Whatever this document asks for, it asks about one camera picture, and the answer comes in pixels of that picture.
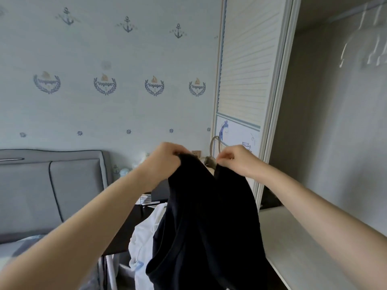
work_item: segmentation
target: forearm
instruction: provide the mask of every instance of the forearm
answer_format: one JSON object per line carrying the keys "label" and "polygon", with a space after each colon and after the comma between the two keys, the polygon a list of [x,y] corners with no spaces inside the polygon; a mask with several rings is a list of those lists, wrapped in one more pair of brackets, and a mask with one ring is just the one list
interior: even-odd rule
{"label": "forearm", "polygon": [[266,185],[346,273],[364,289],[387,285],[387,238],[268,166]]}
{"label": "forearm", "polygon": [[77,289],[146,190],[130,172],[0,273],[0,290]]}

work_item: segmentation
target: black desk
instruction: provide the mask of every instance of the black desk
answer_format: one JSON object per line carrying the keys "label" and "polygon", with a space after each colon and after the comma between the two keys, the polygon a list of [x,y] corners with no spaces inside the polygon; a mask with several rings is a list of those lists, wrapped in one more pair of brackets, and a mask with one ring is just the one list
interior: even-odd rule
{"label": "black desk", "polygon": [[114,236],[102,256],[128,251],[128,245],[130,238],[132,237],[134,227],[149,217],[152,212],[153,208],[147,206],[143,206],[141,208],[140,205],[134,205],[133,210],[125,220],[125,223]]}

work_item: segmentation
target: cartoon giraffe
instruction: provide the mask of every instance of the cartoon giraffe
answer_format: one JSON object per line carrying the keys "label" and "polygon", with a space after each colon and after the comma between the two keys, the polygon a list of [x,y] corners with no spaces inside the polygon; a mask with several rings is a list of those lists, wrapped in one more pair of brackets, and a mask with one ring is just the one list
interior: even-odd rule
{"label": "cartoon giraffe", "polygon": [[227,123],[227,121],[225,121],[223,123],[222,127],[220,128],[220,131],[219,131],[219,138],[220,138],[220,140],[223,140],[223,132],[228,133],[228,123]]}

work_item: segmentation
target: white cloth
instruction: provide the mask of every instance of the white cloth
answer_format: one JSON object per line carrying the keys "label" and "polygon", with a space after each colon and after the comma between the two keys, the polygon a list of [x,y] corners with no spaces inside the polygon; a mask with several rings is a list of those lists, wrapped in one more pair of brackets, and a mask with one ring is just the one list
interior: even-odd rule
{"label": "white cloth", "polygon": [[157,205],[152,214],[136,227],[129,242],[131,259],[129,267],[135,271],[134,282],[136,290],[153,290],[153,283],[145,273],[148,262],[152,259],[153,235],[165,213],[167,204]]}

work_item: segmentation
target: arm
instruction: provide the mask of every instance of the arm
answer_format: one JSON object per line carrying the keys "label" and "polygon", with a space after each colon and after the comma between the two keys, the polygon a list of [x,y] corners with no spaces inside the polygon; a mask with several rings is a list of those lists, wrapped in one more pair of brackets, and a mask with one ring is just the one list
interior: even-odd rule
{"label": "arm", "polygon": [[141,194],[180,166],[184,147],[162,143],[138,168],[120,178],[0,273],[0,290],[77,289],[108,247]]}
{"label": "arm", "polygon": [[266,185],[307,232],[364,289],[387,285],[387,237],[262,162],[243,146],[229,146],[217,162]]}

